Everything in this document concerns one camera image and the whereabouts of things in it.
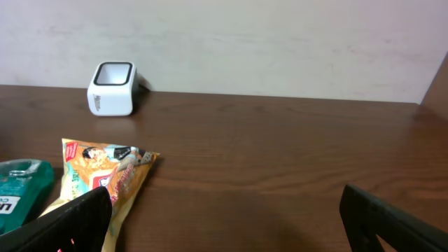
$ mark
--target wooden tabletop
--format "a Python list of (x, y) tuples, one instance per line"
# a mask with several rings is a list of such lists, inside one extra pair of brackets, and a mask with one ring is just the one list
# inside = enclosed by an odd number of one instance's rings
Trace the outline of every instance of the wooden tabletop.
[(100, 118), (86, 90), (1, 86), (0, 120), (0, 161), (58, 177), (63, 137), (162, 154), (117, 251), (350, 251), (347, 183), (448, 231), (447, 123), (416, 104), (152, 92)]

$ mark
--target black object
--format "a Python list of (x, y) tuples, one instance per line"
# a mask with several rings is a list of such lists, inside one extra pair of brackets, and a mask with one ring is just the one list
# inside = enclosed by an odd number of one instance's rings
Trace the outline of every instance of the black object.
[(101, 251), (111, 220), (112, 203), (98, 187), (36, 220), (0, 236), (0, 250)]
[(346, 185), (339, 205), (352, 251), (384, 251), (377, 235), (397, 251), (448, 251), (448, 234)]

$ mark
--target colorful plastic wrapper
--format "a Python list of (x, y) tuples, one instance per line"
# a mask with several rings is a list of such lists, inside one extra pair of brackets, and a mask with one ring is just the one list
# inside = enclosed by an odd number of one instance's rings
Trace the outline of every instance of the colorful plastic wrapper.
[(114, 252), (121, 225), (159, 154), (131, 146), (70, 139), (63, 139), (62, 147), (61, 194), (43, 214), (98, 186), (107, 187), (113, 210), (102, 252)]

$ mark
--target brown table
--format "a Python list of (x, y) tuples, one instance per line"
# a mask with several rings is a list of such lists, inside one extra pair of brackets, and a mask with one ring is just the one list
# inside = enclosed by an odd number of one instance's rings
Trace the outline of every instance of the brown table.
[(349, 251), (346, 183), (448, 231), (448, 128), (424, 107), (152, 92), (100, 118), (85, 94), (1, 86), (0, 160), (48, 160), (60, 177), (62, 137), (160, 152), (118, 251)]

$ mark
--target wood grain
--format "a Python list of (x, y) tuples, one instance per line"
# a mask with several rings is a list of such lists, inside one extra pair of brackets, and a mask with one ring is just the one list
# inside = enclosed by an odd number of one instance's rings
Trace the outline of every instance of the wood grain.
[(346, 183), (448, 231), (447, 123), (424, 107), (153, 92), (99, 118), (85, 93), (1, 86), (0, 160), (61, 176), (62, 137), (161, 153), (117, 251), (349, 251)]
[(448, 120), (448, 53), (445, 55), (421, 105), (433, 111), (437, 116)]

